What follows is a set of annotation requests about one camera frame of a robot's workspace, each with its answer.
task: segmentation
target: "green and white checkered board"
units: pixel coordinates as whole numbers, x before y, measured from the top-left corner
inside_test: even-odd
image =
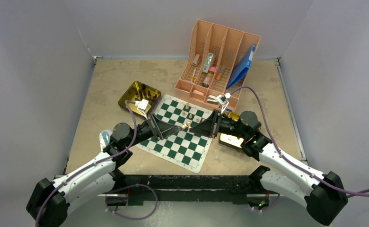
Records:
[[[178,126],[182,126],[186,122],[191,122],[191,126],[195,126],[212,113],[210,110],[193,104],[189,104],[189,109],[186,110],[185,105],[186,102],[183,100],[164,95],[154,113],[159,119]],[[180,167],[198,173],[201,170],[211,143],[212,138],[198,133],[191,133],[188,132],[188,129],[185,129],[164,140],[148,139],[138,144],[137,147]]]

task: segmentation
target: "purple cable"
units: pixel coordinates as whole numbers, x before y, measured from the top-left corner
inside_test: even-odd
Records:
[[[107,210],[108,210],[109,212],[111,212],[111,213],[115,214],[115,215],[118,215],[118,216],[122,217],[122,218],[126,218],[126,219],[133,220],[133,221],[143,220],[143,219],[146,219],[146,218],[148,218],[149,216],[151,216],[151,215],[155,212],[155,210],[157,209],[157,205],[158,205],[158,198],[157,198],[157,194],[155,193],[155,191],[154,191],[152,188],[150,188],[149,186],[144,185],[144,184],[133,184],[133,185],[126,186],[126,187],[123,187],[123,188],[120,188],[120,189],[112,190],[112,191],[110,191],[110,192],[108,192],[108,193],[114,193],[114,192],[118,192],[118,191],[125,190],[125,189],[132,188],[132,187],[138,187],[138,186],[148,188],[148,189],[149,189],[149,190],[154,194],[154,197],[155,197],[155,206],[154,206],[154,209],[152,209],[152,211],[151,211],[151,213],[150,213],[150,214],[148,214],[148,215],[146,215],[146,216],[144,216],[144,217],[142,217],[142,218],[132,218],[132,217],[128,217],[128,216],[126,216],[126,215],[123,215],[123,214],[117,213],[116,211],[114,211],[114,210],[110,209],[110,208],[108,207],[108,203],[106,202],[106,199],[107,199],[107,198],[105,198],[105,205],[106,205]]]
[[[135,116],[133,114],[133,111],[132,109],[130,108],[129,106],[129,103],[135,103],[135,102],[131,102],[131,101],[128,101],[126,100],[124,102],[126,104],[126,107],[127,109],[129,110],[130,112],[130,115],[132,116],[132,119],[133,119],[133,123],[134,123],[134,136],[133,136],[133,139],[131,140],[130,144],[121,152],[117,153],[117,154],[114,154],[112,156],[109,156],[109,157],[106,157],[106,158],[103,158],[103,159],[100,159],[99,161],[96,162],[96,164],[98,165],[99,163],[101,162],[104,162],[106,160],[109,160],[109,159],[112,159],[114,157],[117,157],[121,154],[123,154],[124,152],[126,152],[134,143],[134,141],[136,140],[136,135],[137,135],[137,123],[136,123],[136,119],[135,119]],[[87,169],[93,167],[94,165],[93,164],[90,164],[88,166],[85,166],[83,167],[81,170],[77,171],[76,173],[72,174],[69,178],[66,179],[66,182],[69,182],[71,181],[73,178],[75,178],[77,175],[81,174],[83,171],[86,171]],[[38,214],[37,214],[37,218],[35,219],[35,226],[36,227],[39,227],[40,226],[40,217],[43,213],[43,210],[45,208],[45,205],[49,202],[49,200],[53,197],[53,195],[59,191],[59,189],[61,189],[62,187],[64,186],[64,183],[61,183],[60,185],[58,185],[52,192],[51,194],[49,194],[49,196],[46,198],[46,200],[44,201],[44,203],[42,204],[40,210],[38,211]]]
[[[253,207],[252,207],[251,211],[263,213],[263,212],[267,212],[267,211],[271,210],[272,207],[274,207],[275,204],[278,202],[280,196],[281,196],[281,194],[278,194],[278,196],[275,198],[274,202],[267,209],[256,210],[256,209],[253,209]]]
[[[261,109],[261,114],[263,115],[263,119],[264,119],[264,125],[265,125],[265,128],[267,129],[267,132],[268,132],[268,135],[271,137],[271,140],[272,140],[272,143],[273,145],[275,146],[275,149],[276,151],[278,152],[279,155],[282,156],[282,158],[288,162],[289,164],[291,164],[293,167],[297,168],[298,170],[301,170],[303,172],[305,172],[306,174],[310,175],[310,176],[313,176],[314,179],[318,180],[319,182],[325,184],[326,186],[334,189],[334,190],[337,190],[339,192],[343,192],[343,193],[346,193],[346,194],[349,194],[347,197],[348,198],[351,198],[353,196],[363,196],[363,197],[369,197],[369,189],[366,189],[366,190],[363,190],[363,191],[360,191],[360,192],[352,192],[352,191],[348,191],[348,190],[345,190],[345,189],[342,189],[342,188],[338,188],[338,187],[335,187],[333,185],[331,185],[330,183],[320,179],[319,177],[313,175],[311,172],[309,172],[308,170],[294,164],[292,161],[290,161],[286,156],[282,155],[282,152],[281,152],[281,149],[279,149],[278,147],[278,144],[276,143],[275,139],[273,138],[272,134],[271,134],[271,131],[270,129],[268,128],[268,124],[267,124],[267,119],[265,118],[265,113],[264,113],[264,109],[263,109],[263,105],[261,104],[261,101],[260,101],[260,98],[258,97],[257,93],[249,86],[242,86],[242,87],[238,87],[236,90],[234,90],[233,92],[231,92],[230,94],[232,95],[233,93],[237,92],[238,90],[242,89],[242,88],[247,88],[249,89],[255,96],[255,98],[257,99],[257,102],[258,104],[260,105],[260,109]]]

